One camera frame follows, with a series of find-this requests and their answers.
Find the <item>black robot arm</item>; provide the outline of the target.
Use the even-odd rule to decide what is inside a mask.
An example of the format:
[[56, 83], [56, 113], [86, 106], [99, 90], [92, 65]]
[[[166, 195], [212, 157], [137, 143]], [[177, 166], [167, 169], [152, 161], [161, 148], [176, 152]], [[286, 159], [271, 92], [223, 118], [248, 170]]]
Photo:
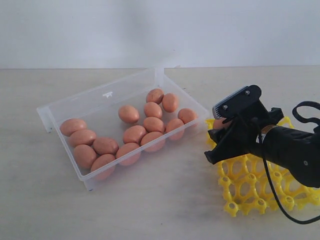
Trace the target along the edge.
[[281, 166], [302, 185], [320, 186], [320, 135], [279, 126], [280, 108], [246, 110], [227, 129], [209, 130], [216, 143], [204, 154], [211, 164], [251, 154]]

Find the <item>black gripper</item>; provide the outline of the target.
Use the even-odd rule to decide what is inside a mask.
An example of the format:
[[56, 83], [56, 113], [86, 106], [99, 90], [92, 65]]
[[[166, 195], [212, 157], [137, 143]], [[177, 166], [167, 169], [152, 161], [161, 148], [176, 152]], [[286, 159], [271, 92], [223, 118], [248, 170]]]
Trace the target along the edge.
[[261, 157], [257, 140], [259, 131], [266, 126], [276, 125], [283, 118], [284, 113], [279, 107], [273, 107], [270, 111], [264, 107], [249, 107], [225, 120], [230, 123], [227, 130], [208, 130], [209, 137], [216, 146], [205, 151], [204, 155], [213, 165], [245, 154], [258, 154]]

